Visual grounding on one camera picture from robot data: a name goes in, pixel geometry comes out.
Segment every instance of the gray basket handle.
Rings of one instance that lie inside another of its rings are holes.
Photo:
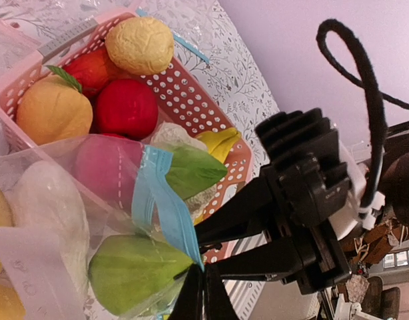
[[[38,51],[43,56],[43,63],[46,63],[64,49],[70,47],[78,40],[90,35],[97,27],[98,23],[94,20],[82,22],[76,27],[64,32],[57,39],[48,42],[46,45],[40,47]]]

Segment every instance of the floral tablecloth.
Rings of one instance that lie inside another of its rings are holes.
[[[0,19],[39,43],[45,43],[76,21],[117,6],[137,4],[134,2],[0,0]],[[252,147],[256,175],[259,167],[266,163],[266,154],[254,134],[254,128],[263,119],[278,112],[278,108],[252,55],[224,9],[213,0],[146,0],[141,3],[141,8],[163,20],[210,59],[210,63],[206,64],[188,49],[176,44],[175,55],[207,89]],[[22,57],[22,48],[19,54],[11,53]],[[5,67],[10,68],[11,63],[7,61]],[[0,155],[9,151],[0,124]],[[98,319],[103,312],[93,298],[87,301],[86,308],[90,320]]]

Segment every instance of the table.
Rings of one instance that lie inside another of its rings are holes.
[[[45,43],[73,23],[117,6],[134,4],[134,0],[0,0],[0,19],[38,43]],[[278,112],[278,107],[224,9],[213,0],[148,0],[141,3],[141,8],[163,20],[210,59],[207,65],[176,44],[175,55],[207,89],[251,146],[255,176],[267,157],[254,134],[254,127]],[[10,68],[10,64],[7,62],[5,67]],[[8,152],[0,124],[0,155]],[[233,253],[251,249],[263,241],[262,236],[239,241]],[[226,287],[240,318],[247,319],[263,284],[227,281]],[[89,320],[98,319],[102,313],[102,308],[92,298],[87,301],[86,309]]]

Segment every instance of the perforated basket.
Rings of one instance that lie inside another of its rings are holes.
[[[62,67],[79,56],[102,47],[108,31],[120,21],[131,17],[136,15],[128,9],[119,9],[86,21],[64,33],[59,40],[33,52],[0,78],[0,119],[8,142],[16,150],[36,146],[17,126],[15,118],[24,92],[34,82],[49,74],[44,65]],[[182,125],[192,137],[203,131],[217,132],[233,127],[197,80],[176,58],[173,58],[166,71],[134,79],[153,89],[159,102],[160,120]],[[243,139],[233,147],[225,165],[228,167],[228,175],[218,183],[218,192],[205,209],[204,218],[212,215],[235,193],[239,185],[251,178],[252,152]],[[224,258],[226,254],[227,246],[220,251],[209,251],[206,257],[214,262]]]

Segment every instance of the yellow banana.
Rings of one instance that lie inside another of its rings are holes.
[[[220,132],[205,131],[199,133],[196,139],[202,141],[208,152],[221,163],[224,163],[232,146],[240,140],[241,133],[236,128],[228,128]]]

